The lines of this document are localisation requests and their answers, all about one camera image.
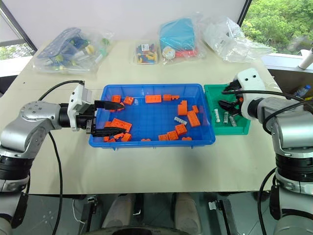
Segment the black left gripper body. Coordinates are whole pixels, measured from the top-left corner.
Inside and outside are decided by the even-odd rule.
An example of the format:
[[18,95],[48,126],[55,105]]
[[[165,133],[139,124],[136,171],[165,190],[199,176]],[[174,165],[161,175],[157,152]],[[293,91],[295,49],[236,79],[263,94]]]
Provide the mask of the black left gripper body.
[[92,104],[85,111],[79,112],[76,116],[77,127],[86,130],[87,134],[93,135],[96,129],[96,111],[97,108],[95,108],[95,105]]

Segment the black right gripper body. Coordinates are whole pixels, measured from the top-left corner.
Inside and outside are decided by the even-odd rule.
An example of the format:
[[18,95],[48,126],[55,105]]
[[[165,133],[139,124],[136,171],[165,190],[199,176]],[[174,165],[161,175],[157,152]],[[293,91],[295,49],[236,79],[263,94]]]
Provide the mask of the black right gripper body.
[[234,102],[235,106],[237,106],[237,105],[242,106],[243,95],[242,94],[230,94],[229,93],[229,92],[239,91],[240,89],[241,89],[241,85],[239,84],[238,81],[231,82],[224,90],[225,92],[228,93],[228,94],[226,94],[226,96],[227,96],[226,100],[229,102]]

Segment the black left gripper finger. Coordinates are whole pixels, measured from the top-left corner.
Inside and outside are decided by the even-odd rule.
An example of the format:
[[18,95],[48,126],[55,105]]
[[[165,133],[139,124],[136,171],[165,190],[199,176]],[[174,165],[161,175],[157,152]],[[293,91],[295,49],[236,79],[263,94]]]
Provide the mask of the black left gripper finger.
[[103,101],[103,100],[95,100],[94,101],[94,107],[95,108],[101,108],[105,110],[118,110],[118,109],[124,109],[125,106],[123,104],[120,104],[118,102],[112,102],[112,101]]
[[126,129],[119,127],[104,127],[102,129],[91,130],[91,135],[93,137],[110,137],[121,133],[125,134]]

